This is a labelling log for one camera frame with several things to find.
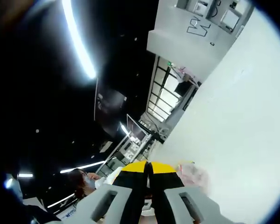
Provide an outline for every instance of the ceiling light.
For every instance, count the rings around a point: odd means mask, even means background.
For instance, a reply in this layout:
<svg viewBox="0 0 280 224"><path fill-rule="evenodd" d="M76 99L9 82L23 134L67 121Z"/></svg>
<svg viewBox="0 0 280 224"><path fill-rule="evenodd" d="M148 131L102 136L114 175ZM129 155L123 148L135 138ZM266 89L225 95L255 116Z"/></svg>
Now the ceiling light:
<svg viewBox="0 0 280 224"><path fill-rule="evenodd" d="M126 135L129 135L129 134L130 134L130 133L127 131L126 127L125 127L122 123L120 123L120 127L121 127L121 129L123 130L123 132L126 133Z"/></svg>
<svg viewBox="0 0 280 224"><path fill-rule="evenodd" d="M104 163L105 161L101 161L101 162L95 162L95 163L92 163L92 164L88 164L88 165L85 165L85 166L81 166L81 167L77 167L78 169L84 169L84 168L87 168L87 167L93 167L93 166L96 166L98 164L102 164ZM61 170L60 173L61 174L64 174L64 173L68 173L72 170L74 170L76 168L72 168L72 169L65 169L65 170Z"/></svg>
<svg viewBox="0 0 280 224"><path fill-rule="evenodd" d="M59 202L56 202L56 203L54 203L54 204L49 205L47 208L51 208L51 207L53 207L54 205L57 205L57 204L59 204L60 202L63 202L63 201L65 201L66 199L69 199L70 197L73 197L73 196L74 196L74 194L71 194L70 196L67 196L66 198L60 200Z"/></svg>
<svg viewBox="0 0 280 224"><path fill-rule="evenodd" d="M85 46L83 45L80 34L78 32L77 25L74 19L74 14L71 8L71 1L63 0L62 5L63 5L63 10L67 21L67 25L69 27L70 35L73 40L78 57L80 59L81 65L84 71L86 72L86 74L90 78L94 78L96 76L95 70L93 68L92 62L86 52Z"/></svg>
<svg viewBox="0 0 280 224"><path fill-rule="evenodd" d="M19 174L18 177L33 177L33 174Z"/></svg>

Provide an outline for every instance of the gray plastic part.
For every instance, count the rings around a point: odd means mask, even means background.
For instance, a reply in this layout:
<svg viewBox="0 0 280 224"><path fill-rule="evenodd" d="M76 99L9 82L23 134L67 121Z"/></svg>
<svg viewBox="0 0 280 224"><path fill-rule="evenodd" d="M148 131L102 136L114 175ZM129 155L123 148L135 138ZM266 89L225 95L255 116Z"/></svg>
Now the gray plastic part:
<svg viewBox="0 0 280 224"><path fill-rule="evenodd" d="M171 205L176 224L193 223L193 220L197 219L201 224L234 223L222 216L219 205L197 187L167 189L164 192Z"/></svg>
<svg viewBox="0 0 280 224"><path fill-rule="evenodd" d="M96 224L107 211L104 224L119 224L131 192L130 188L103 184L78 203L73 221L77 224Z"/></svg>

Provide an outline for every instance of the television screen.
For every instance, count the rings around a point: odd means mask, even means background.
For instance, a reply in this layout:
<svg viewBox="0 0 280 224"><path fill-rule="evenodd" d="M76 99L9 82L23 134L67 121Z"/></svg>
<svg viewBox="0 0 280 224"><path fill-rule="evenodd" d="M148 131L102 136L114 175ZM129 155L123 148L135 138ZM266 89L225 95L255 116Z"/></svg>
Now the television screen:
<svg viewBox="0 0 280 224"><path fill-rule="evenodd" d="M128 131L132 132L132 136L138 138L140 141L144 139L147 133L140 128L140 126L130 117L130 115L126 115L126 123Z"/></svg>
<svg viewBox="0 0 280 224"><path fill-rule="evenodd" d="M120 113L126 97L100 80L97 83L95 97L94 120L111 137L115 137L119 127Z"/></svg>

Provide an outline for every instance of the plastic bag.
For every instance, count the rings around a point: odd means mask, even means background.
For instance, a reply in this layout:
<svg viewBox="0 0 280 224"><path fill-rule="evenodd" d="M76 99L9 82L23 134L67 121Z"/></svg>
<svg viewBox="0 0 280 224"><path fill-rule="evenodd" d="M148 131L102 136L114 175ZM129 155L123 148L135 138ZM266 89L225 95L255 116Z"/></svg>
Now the plastic bag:
<svg viewBox="0 0 280 224"><path fill-rule="evenodd" d="M208 194L208 175L206 171L198 168L194 163L178 165L176 173L186 187L197 186L203 193Z"/></svg>

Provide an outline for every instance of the window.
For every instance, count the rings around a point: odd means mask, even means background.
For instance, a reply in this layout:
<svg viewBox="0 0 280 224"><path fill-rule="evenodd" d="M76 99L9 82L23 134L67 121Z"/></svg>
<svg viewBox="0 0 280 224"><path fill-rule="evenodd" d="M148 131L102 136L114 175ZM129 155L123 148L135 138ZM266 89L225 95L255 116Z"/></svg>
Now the window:
<svg viewBox="0 0 280 224"><path fill-rule="evenodd" d="M160 122L170 116L172 109L181 98L175 92L178 84L175 73L168 67L168 61L159 57L147 112Z"/></svg>

